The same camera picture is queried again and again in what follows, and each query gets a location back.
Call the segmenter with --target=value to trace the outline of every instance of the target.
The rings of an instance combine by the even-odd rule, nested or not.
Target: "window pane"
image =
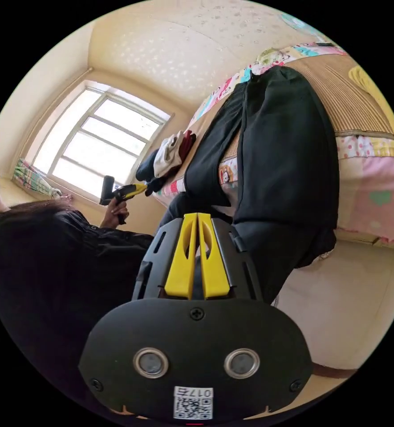
[[[136,162],[136,157],[83,133],[73,137],[64,155],[102,175],[115,177],[117,182],[126,182]]]
[[[100,197],[102,193],[102,177],[65,159],[59,159],[53,175],[96,197]]]
[[[99,99],[99,93],[85,90],[63,113],[45,139],[34,166],[47,173],[66,137],[84,113]]]
[[[91,117],[85,122],[82,128],[88,132],[94,133],[100,138],[118,145],[118,147],[122,147],[136,154],[136,156],[138,156],[142,152],[143,147],[145,147],[145,143],[139,139]]]
[[[145,139],[150,139],[158,128],[158,123],[109,99],[96,110],[95,114]]]

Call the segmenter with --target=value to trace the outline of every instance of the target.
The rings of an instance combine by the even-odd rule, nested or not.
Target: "white cloth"
[[[179,147],[183,141],[183,132],[166,138],[162,143],[154,159],[154,176],[163,177],[175,166],[180,166],[182,160],[179,156]]]

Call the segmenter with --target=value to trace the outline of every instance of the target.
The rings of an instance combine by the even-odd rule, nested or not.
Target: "hand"
[[[127,210],[127,203],[122,201],[117,205],[117,200],[113,198],[106,209],[105,217],[100,224],[100,228],[117,228],[119,226],[118,215],[123,215],[124,219],[129,216],[129,211]]]

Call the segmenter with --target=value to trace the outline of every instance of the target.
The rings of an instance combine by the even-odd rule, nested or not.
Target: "black clothing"
[[[219,218],[228,224],[232,223],[232,218],[217,211],[206,203],[205,200],[199,200],[191,197],[188,193],[179,193],[170,203],[166,213],[162,217],[158,228],[166,225],[176,218],[183,218],[186,214],[200,212],[201,214],[210,214],[212,218]]]
[[[233,224],[272,303],[294,268],[334,248],[339,164],[329,116],[310,83],[276,66],[235,87],[185,173],[187,193],[229,206],[218,167],[236,130],[238,207]]]
[[[62,393],[121,423],[126,417],[91,395],[77,366],[98,320],[131,300],[151,241],[91,226],[76,211],[42,214],[20,239],[0,232],[0,318],[11,338]]]
[[[163,185],[167,182],[168,176],[156,178],[154,176],[154,160],[158,150],[152,152],[147,159],[145,159],[138,167],[136,171],[136,179],[138,181],[145,181],[148,188],[145,191],[145,195],[148,197],[153,192],[161,190]]]

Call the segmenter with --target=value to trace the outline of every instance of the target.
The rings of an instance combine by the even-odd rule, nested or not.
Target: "screw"
[[[193,308],[189,315],[192,320],[201,320],[204,317],[204,311],[201,308]]]
[[[296,381],[293,381],[292,384],[290,384],[290,391],[295,392],[302,388],[302,381],[300,379],[297,379]]]
[[[97,381],[96,379],[90,380],[90,385],[93,387],[96,391],[103,391],[103,386],[100,381]]]

